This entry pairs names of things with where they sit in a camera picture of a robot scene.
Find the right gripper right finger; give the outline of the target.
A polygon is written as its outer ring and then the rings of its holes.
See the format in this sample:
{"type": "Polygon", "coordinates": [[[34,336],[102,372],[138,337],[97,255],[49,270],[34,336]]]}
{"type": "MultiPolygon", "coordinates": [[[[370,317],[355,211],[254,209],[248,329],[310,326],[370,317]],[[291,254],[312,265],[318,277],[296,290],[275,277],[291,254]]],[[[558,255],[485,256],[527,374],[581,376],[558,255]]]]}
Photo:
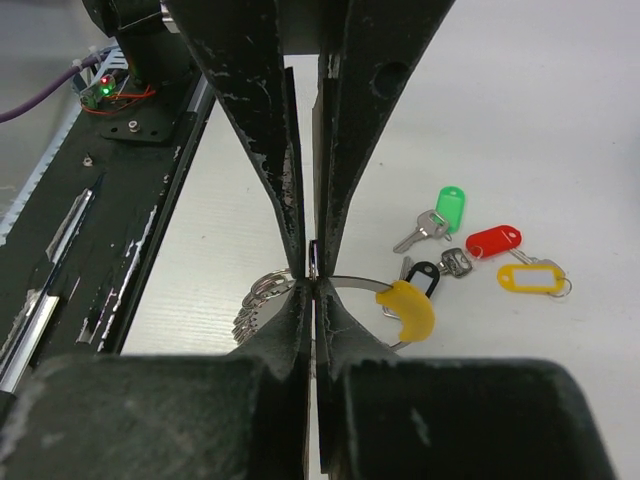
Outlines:
{"type": "Polygon", "coordinates": [[[491,364],[401,358],[343,306],[340,288],[399,306],[407,334],[427,319],[426,297],[405,282],[320,281],[316,303],[321,466],[332,479],[495,479],[497,402],[491,364]]]}

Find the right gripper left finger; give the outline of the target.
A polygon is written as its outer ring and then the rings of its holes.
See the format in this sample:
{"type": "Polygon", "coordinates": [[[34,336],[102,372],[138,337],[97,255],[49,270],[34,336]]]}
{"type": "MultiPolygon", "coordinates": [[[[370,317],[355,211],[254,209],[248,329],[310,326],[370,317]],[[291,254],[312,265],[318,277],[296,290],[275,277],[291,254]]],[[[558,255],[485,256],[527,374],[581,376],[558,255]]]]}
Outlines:
{"type": "Polygon", "coordinates": [[[308,474],[313,288],[297,280],[251,339],[228,355],[236,379],[223,409],[232,430],[221,479],[305,479],[308,474]]]}

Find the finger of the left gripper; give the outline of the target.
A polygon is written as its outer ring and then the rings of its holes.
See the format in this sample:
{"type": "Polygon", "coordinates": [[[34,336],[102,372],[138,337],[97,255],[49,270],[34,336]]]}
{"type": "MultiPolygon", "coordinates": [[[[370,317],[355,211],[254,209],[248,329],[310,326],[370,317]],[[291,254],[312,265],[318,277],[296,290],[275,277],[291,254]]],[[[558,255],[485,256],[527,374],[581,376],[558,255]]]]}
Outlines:
{"type": "Polygon", "coordinates": [[[313,109],[317,269],[333,275],[351,200],[453,0],[323,1],[313,109]]]}
{"type": "Polygon", "coordinates": [[[167,8],[273,205],[291,274],[304,277],[300,138],[278,2],[170,1],[167,8]]]}

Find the metal keyring holder yellow tip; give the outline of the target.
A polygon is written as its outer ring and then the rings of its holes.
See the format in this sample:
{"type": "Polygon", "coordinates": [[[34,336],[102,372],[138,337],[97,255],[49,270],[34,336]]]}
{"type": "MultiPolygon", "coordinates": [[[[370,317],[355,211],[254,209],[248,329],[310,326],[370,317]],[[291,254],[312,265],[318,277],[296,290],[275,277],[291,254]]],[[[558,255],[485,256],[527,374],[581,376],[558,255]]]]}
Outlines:
{"type": "MultiPolygon", "coordinates": [[[[376,304],[395,315],[400,330],[397,340],[390,344],[394,351],[426,340],[435,329],[436,314],[431,297],[427,298],[405,280],[384,283],[363,277],[333,276],[330,281],[337,290],[374,294],[376,304]]],[[[294,284],[287,269],[270,272],[254,282],[233,321],[231,333],[237,344],[248,341],[281,310],[294,284]]]]}

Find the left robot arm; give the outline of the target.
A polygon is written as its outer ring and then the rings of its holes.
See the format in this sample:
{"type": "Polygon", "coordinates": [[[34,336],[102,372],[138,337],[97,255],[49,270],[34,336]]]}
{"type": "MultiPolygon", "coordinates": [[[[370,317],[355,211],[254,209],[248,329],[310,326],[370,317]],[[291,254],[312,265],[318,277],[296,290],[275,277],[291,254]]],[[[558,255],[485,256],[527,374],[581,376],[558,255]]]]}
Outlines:
{"type": "Polygon", "coordinates": [[[318,58],[313,109],[317,268],[336,269],[358,183],[448,1],[88,1],[133,76],[160,87],[198,68],[273,205],[288,265],[305,260],[289,55],[318,58]]]}

